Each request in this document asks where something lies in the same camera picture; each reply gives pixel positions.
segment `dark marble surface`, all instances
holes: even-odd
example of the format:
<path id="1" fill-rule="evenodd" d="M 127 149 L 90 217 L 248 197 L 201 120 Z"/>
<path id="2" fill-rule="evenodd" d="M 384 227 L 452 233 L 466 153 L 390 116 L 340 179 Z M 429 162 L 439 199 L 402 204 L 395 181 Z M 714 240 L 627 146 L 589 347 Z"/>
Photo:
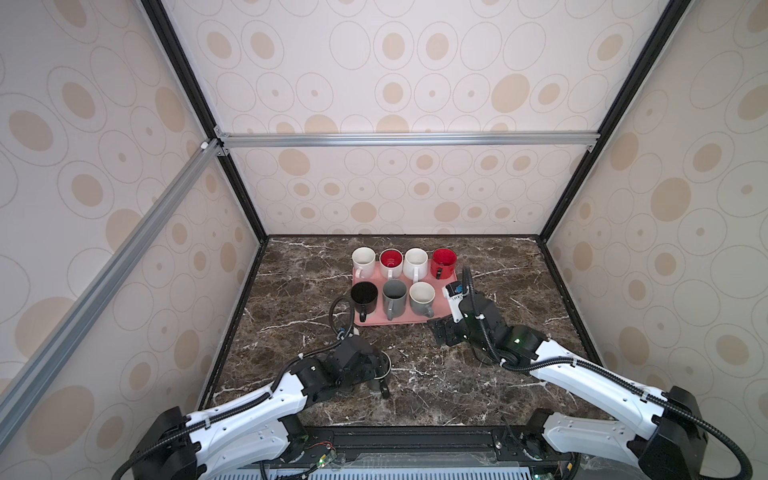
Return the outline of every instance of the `dark marble surface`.
<path id="1" fill-rule="evenodd" d="M 557 288 L 533 240 L 508 237 L 273 238 L 212 399 L 228 402 L 270 382 L 299 351 L 334 340 L 326 323 L 331 302 L 352 283 L 352 252 L 388 247 L 428 253 L 453 249 L 469 265 L 475 287 L 496 302 L 508 324 L 524 323 L 584 355 Z M 534 409 L 604 418 L 569 392 L 497 366 L 482 366 L 465 344 L 438 347 L 425 324 L 361 328 L 392 359 L 392 398 L 366 386 L 300 413 L 305 425 L 524 424 Z"/>

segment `wall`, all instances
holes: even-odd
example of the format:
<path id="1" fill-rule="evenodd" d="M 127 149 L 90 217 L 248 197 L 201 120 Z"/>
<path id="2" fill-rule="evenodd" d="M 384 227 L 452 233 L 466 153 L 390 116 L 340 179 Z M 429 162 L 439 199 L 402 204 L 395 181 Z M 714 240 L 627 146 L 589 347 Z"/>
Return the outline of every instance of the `wall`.
<path id="1" fill-rule="evenodd" d="M 0 391 L 202 134 L 125 0 L 0 5 Z"/>
<path id="2" fill-rule="evenodd" d="M 235 133 L 587 130 L 665 0 L 166 1 Z"/>
<path id="3" fill-rule="evenodd" d="M 0 5 L 0 390 L 195 154 L 137 7 Z M 109 478 L 194 410 L 257 242 L 214 161 L 6 450 L 0 478 Z"/>
<path id="4" fill-rule="evenodd" d="M 165 5 L 221 129 L 257 134 L 595 130 L 666 0 Z M 279 149 L 237 154 L 269 233 L 531 234 L 584 152 L 557 149 L 434 148 L 425 168 L 414 166 L 418 148 L 301 149 L 295 156 L 309 167 L 293 171 L 275 167 Z M 513 165 L 523 150 L 533 151 L 525 172 Z M 369 169 L 380 155 L 396 166 Z M 490 156 L 495 166 L 482 170 Z M 467 169 L 449 165 L 457 162 Z M 292 190 L 298 182 L 306 194 Z M 338 193 L 326 194 L 329 182 Z M 353 188 L 362 183 L 370 193 Z M 443 184 L 454 190 L 443 194 Z M 300 214 L 307 202 L 311 217 Z M 493 217 L 495 207 L 508 211 Z"/>
<path id="5" fill-rule="evenodd" d="M 549 243 L 604 362 L 768 477 L 768 2 L 701 2 Z M 710 441 L 705 469 L 736 462 Z"/>
<path id="6" fill-rule="evenodd" d="M 197 409 L 257 241 L 213 160 L 0 455 L 0 479 L 110 478 Z"/>
<path id="7" fill-rule="evenodd" d="M 541 231 L 584 145 L 234 149 L 269 233 Z"/>

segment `black mug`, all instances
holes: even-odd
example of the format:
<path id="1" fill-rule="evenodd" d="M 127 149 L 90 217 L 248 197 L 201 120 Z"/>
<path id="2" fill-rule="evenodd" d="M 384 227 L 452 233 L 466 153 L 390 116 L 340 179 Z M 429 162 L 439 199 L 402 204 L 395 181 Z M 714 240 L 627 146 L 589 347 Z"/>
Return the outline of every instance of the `black mug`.
<path id="1" fill-rule="evenodd" d="M 360 314 L 360 322 L 366 321 L 369 313 L 376 310 L 376 302 L 379 299 L 379 289 L 371 282 L 358 282 L 352 286 L 352 303 Z"/>

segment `cable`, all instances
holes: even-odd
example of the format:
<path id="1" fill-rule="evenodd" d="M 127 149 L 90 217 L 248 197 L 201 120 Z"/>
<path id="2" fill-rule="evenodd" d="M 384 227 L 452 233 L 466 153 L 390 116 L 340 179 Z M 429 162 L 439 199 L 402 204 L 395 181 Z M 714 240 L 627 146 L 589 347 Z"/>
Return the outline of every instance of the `cable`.
<path id="1" fill-rule="evenodd" d="M 600 366 L 593 364 L 592 362 L 587 362 L 586 360 L 583 360 L 583 359 L 574 359 L 569 356 L 558 356 L 552 359 L 542 360 L 540 362 L 532 363 L 529 366 L 512 366 L 512 365 L 509 365 L 509 361 L 507 361 L 507 362 L 502 362 L 502 368 L 509 370 L 510 372 L 527 373 L 527 372 L 532 372 L 533 370 L 542 369 L 547 366 L 561 365 L 561 364 L 568 364 L 572 366 L 575 364 L 575 366 L 580 366 L 587 370 L 595 372 L 598 375 L 611 380 L 613 383 L 616 383 L 617 385 L 621 386 L 622 388 L 628 390 L 629 392 L 637 396 L 642 396 L 645 393 L 645 391 L 640 387 L 632 385 L 628 381 L 622 379 L 621 377 L 615 375 L 612 372 L 609 372 L 608 370 Z M 676 405 L 673 405 L 671 402 L 668 402 L 666 399 L 660 399 L 657 396 L 648 395 L 646 400 L 648 402 L 651 402 L 655 405 L 660 406 L 661 408 L 669 412 L 672 412 L 673 414 L 677 415 L 683 420 L 687 420 L 688 422 L 691 422 L 694 425 L 701 427 L 704 431 L 709 432 L 714 438 L 720 440 L 726 447 L 728 447 L 728 449 L 736 456 L 737 460 L 739 461 L 741 470 L 739 471 L 738 474 L 736 474 L 733 477 L 718 478 L 718 477 L 709 477 L 706 475 L 699 475 L 699 480 L 748 480 L 749 478 L 752 478 L 752 473 L 753 473 L 752 463 L 750 462 L 749 458 L 747 458 L 744 451 L 741 448 L 739 448 L 739 446 L 733 440 L 729 439 L 717 427 L 691 414 L 687 410 L 682 409 Z"/>
<path id="2" fill-rule="evenodd" d="M 341 301 L 346 301 L 349 304 L 349 308 L 352 309 L 352 300 L 345 296 L 340 296 L 336 300 L 333 301 L 333 304 L 331 305 L 330 311 L 328 312 L 328 320 L 331 328 L 334 332 L 336 332 L 336 335 L 339 335 L 338 331 L 336 330 L 335 326 L 333 325 L 333 310 L 336 308 L 336 305 L 339 304 Z M 283 365 L 283 368 L 280 369 L 280 373 L 277 375 L 277 377 L 272 382 L 272 386 L 270 387 L 270 391 L 272 393 L 275 393 L 277 391 L 277 387 L 280 385 L 280 381 L 285 376 L 286 372 L 290 369 L 290 367 L 299 362 L 302 358 L 308 358 L 311 356 L 315 356 L 318 353 L 327 352 L 328 350 L 335 349 L 337 346 L 339 346 L 347 336 L 350 335 L 353 328 L 353 322 L 354 322 L 354 315 L 349 316 L 349 325 L 346 329 L 346 334 L 343 335 L 341 338 L 339 338 L 336 342 L 332 343 L 331 345 L 325 346 L 323 348 L 314 350 L 312 352 L 306 353 L 301 356 L 297 356 L 295 359 L 290 360 L 288 363 Z M 264 393 L 258 398 L 251 400 L 250 402 L 244 403 L 241 406 L 237 406 L 233 409 L 227 410 L 226 412 L 217 413 L 216 415 L 212 415 L 208 417 L 207 422 L 206 421 L 200 421 L 198 423 L 194 423 L 193 425 L 189 425 L 188 427 L 185 427 L 178 432 L 174 433 L 173 435 L 166 437 L 165 439 L 160 440 L 159 442 L 156 442 L 154 445 L 150 445 L 145 450 L 137 453 L 136 455 L 131 456 L 128 460 L 125 461 L 123 465 L 120 465 L 120 468 L 118 468 L 114 475 L 112 475 L 112 480 L 120 480 L 120 478 L 125 475 L 125 472 L 127 472 L 131 467 L 136 465 L 139 461 L 141 461 L 143 458 L 151 455 L 152 453 L 156 452 L 158 449 L 163 448 L 164 446 L 177 441 L 178 439 L 184 437 L 185 435 L 189 435 L 192 432 L 196 432 L 197 430 L 202 429 L 206 425 L 211 425 L 216 422 L 220 422 L 221 420 L 228 419 L 229 417 L 233 415 L 237 415 L 239 413 L 245 412 L 248 409 L 252 409 L 253 407 L 259 405 L 261 402 L 271 398 L 272 395 L 270 393 Z"/>
<path id="3" fill-rule="evenodd" d="M 488 366 L 496 365 L 496 363 L 493 362 L 493 361 L 491 361 L 491 362 L 483 362 L 482 359 L 478 356 L 477 349 L 475 349 L 475 346 L 470 345 L 469 348 L 472 349 L 472 355 L 475 357 L 475 360 L 480 362 L 481 365 L 488 365 Z"/>
<path id="4" fill-rule="evenodd" d="M 331 442 L 329 442 L 327 440 L 322 441 L 322 442 L 317 442 L 315 445 L 311 445 L 311 446 L 307 447 L 307 449 L 311 449 L 311 448 L 314 448 L 314 447 L 317 447 L 317 446 L 320 446 L 320 445 L 322 445 L 322 446 L 326 447 L 327 449 L 333 451 L 334 452 L 334 456 L 335 456 L 335 454 L 336 454 L 336 447 L 333 446 L 333 443 L 331 443 Z M 259 462 L 259 471 L 261 472 L 261 479 L 262 480 L 268 480 L 269 479 L 269 477 L 267 476 L 267 473 L 266 473 L 266 467 L 267 467 L 266 460 L 262 460 L 261 462 Z M 273 480 L 306 480 L 306 478 L 309 477 L 318 468 L 320 468 L 319 463 L 316 463 L 315 465 L 312 465 L 310 468 L 308 468 L 304 472 L 294 473 L 293 475 L 276 476 Z"/>
<path id="5" fill-rule="evenodd" d="M 386 373 L 384 375 L 377 376 L 377 377 L 374 378 L 374 380 L 381 380 L 384 377 L 386 377 L 387 375 L 389 375 L 389 373 L 392 371 L 392 359 L 390 359 L 389 355 L 387 355 L 386 352 L 384 352 L 383 350 L 382 350 L 382 353 L 386 356 L 386 362 L 387 362 L 387 364 L 389 366 L 387 367 Z"/>
<path id="6" fill-rule="evenodd" d="M 493 363 L 499 363 L 502 358 L 499 356 L 496 347 L 491 341 L 491 333 L 488 331 L 488 321 L 485 318 L 479 318 L 480 312 L 478 311 L 478 306 L 475 302 L 475 281 L 472 280 L 472 272 L 468 266 L 465 266 L 462 270 L 462 284 L 466 285 L 469 302 L 472 304 L 472 313 L 474 313 L 475 318 L 480 325 L 480 333 L 482 333 L 483 341 L 485 343 L 485 351 L 488 353 L 488 356 L 491 357 Z"/>
<path id="7" fill-rule="evenodd" d="M 166 437 L 165 439 L 162 439 L 159 442 L 154 443 L 153 445 L 150 445 L 149 447 L 137 453 L 136 455 L 131 456 L 128 460 L 125 461 L 123 465 L 120 465 L 120 467 L 112 475 L 112 480 L 120 480 L 123 477 L 123 475 L 125 475 L 125 472 L 131 469 L 131 467 L 136 465 L 139 461 L 141 461 L 145 457 L 163 448 L 164 446 L 172 442 L 175 442 L 178 439 L 181 439 L 182 437 L 191 434 L 192 432 L 196 432 L 197 430 L 202 429 L 203 427 L 206 426 L 206 424 L 210 425 L 212 423 L 220 422 L 221 420 L 228 419 L 233 415 L 238 415 L 242 412 L 245 412 L 248 409 L 252 409 L 253 407 L 267 400 L 269 397 L 270 397 L 269 393 L 264 393 L 258 398 L 251 400 L 250 402 L 246 402 L 243 405 L 227 410 L 226 412 L 212 415 L 211 417 L 208 418 L 207 421 L 200 420 L 199 422 L 189 425 L 188 427 L 185 427 L 179 430 L 173 435 Z"/>
<path id="8" fill-rule="evenodd" d="M 346 304 L 349 306 L 349 324 L 346 327 L 346 330 L 342 333 L 339 330 L 336 329 L 336 325 L 334 325 L 333 322 L 333 310 L 336 309 L 336 305 L 338 305 L 341 302 L 346 302 Z M 352 334 L 352 328 L 354 327 L 354 321 L 355 321 L 355 307 L 352 303 L 352 299 L 348 296 L 340 296 L 336 298 L 336 300 L 331 303 L 331 308 L 328 310 L 328 324 L 331 326 L 331 329 L 333 329 L 333 332 L 336 334 L 336 338 L 339 338 L 339 335 L 343 336 L 339 339 L 344 339 L 347 336 Z"/>

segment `aluminum rail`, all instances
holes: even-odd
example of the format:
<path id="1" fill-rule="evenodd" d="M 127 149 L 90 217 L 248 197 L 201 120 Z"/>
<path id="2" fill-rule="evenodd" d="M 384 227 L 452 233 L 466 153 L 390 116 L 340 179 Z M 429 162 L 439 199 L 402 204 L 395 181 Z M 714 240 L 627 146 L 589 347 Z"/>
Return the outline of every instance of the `aluminum rail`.
<path id="1" fill-rule="evenodd" d="M 184 165 L 125 243 L 80 295 L 59 327 L 48 337 L 48 341 L 17 375 L 0 402 L 0 452 L 48 390 L 128 274 L 149 250 L 205 167 L 221 153 L 218 140 L 208 140 L 205 150 L 198 151 Z"/>
<path id="2" fill-rule="evenodd" d="M 387 134 L 221 134 L 224 147 L 405 147 L 436 145 L 594 145 L 596 131 Z"/>

